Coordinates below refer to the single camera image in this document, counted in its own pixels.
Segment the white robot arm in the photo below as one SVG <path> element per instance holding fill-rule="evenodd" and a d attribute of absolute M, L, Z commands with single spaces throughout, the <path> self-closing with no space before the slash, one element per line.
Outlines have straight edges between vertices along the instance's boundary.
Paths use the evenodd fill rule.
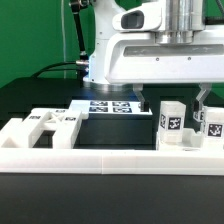
<path fill-rule="evenodd" d="M 130 84 L 146 112 L 144 84 L 199 83 L 203 102 L 224 82 L 224 24 L 207 25 L 205 0 L 150 0 L 124 10 L 115 0 L 93 3 L 95 50 L 85 80 L 105 88 Z"/>

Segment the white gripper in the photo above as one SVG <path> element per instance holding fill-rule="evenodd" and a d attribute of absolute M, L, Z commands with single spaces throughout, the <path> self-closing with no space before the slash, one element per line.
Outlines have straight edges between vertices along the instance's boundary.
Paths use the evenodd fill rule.
<path fill-rule="evenodd" d="M 153 33 L 118 33 L 108 42 L 104 75 L 110 83 L 134 84 L 141 112 L 149 111 L 143 83 L 201 83 L 192 111 L 202 121 L 211 83 L 224 82 L 224 29 L 196 32 L 181 45 L 157 44 Z"/>

